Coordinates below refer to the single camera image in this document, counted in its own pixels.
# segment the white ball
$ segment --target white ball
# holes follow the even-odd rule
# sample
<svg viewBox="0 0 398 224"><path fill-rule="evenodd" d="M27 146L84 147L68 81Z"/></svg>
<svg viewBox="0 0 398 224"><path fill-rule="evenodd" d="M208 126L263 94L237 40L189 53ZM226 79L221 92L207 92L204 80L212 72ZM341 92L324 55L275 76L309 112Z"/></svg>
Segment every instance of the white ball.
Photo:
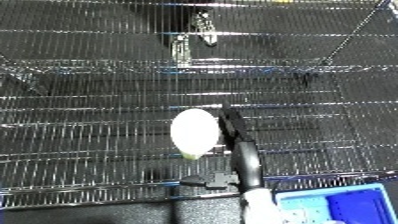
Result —
<svg viewBox="0 0 398 224"><path fill-rule="evenodd" d="M174 145L187 159L199 159L214 148L220 136L216 119L201 109L189 109L178 114L170 132Z"/></svg>

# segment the metal wire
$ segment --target metal wire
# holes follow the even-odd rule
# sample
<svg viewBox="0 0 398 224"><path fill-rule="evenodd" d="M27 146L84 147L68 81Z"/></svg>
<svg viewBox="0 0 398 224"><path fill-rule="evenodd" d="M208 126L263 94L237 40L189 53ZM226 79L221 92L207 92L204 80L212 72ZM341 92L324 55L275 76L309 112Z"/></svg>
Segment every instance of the metal wire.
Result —
<svg viewBox="0 0 398 224"><path fill-rule="evenodd" d="M0 182L6 209L222 197L178 186L229 168L222 143L182 159L171 120L239 107L279 189L395 176L396 20L374 1L2 1ZM212 6L217 47L188 24ZM177 69L173 35L190 36ZM349 45L320 62L345 38ZM34 88L15 74L34 77ZM347 179L337 182L336 177Z"/></svg>

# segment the wire shelf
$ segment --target wire shelf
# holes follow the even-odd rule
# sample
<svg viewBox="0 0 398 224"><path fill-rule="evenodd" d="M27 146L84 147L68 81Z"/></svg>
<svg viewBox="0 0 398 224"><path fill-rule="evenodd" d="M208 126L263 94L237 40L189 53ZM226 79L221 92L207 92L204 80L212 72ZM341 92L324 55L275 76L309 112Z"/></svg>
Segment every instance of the wire shelf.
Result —
<svg viewBox="0 0 398 224"><path fill-rule="evenodd" d="M230 152L220 142L200 160L184 160L169 136L179 112L196 107L217 116L225 100L245 117L264 178L278 189L395 174L391 7L352 33L374 1L218 1L208 5L218 45L208 48L183 29L203 5L177 3L0 3L5 209L235 195L178 186L187 175L230 170ZM178 33L190 36L189 68L171 58L168 44Z"/></svg>

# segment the blue box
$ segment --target blue box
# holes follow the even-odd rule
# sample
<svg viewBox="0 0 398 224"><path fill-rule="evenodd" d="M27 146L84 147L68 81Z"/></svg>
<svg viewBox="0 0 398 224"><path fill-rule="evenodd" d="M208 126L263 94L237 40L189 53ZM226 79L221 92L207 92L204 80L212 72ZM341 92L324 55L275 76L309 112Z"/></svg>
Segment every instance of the blue box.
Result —
<svg viewBox="0 0 398 224"><path fill-rule="evenodd" d="M279 193L276 203L289 223L398 224L382 184Z"/></svg>

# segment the wire cage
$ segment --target wire cage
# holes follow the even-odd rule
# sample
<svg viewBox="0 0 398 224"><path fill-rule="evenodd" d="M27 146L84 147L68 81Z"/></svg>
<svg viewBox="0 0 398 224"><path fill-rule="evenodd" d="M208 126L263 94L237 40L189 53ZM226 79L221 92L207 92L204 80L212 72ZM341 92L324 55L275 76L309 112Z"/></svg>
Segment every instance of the wire cage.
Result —
<svg viewBox="0 0 398 224"><path fill-rule="evenodd" d="M217 46L188 20L208 13ZM390 1L0 2L0 187L21 209L219 197L179 186L230 170L170 139L188 108L238 107L280 189L398 170L398 23ZM170 43L187 35L179 68Z"/></svg>

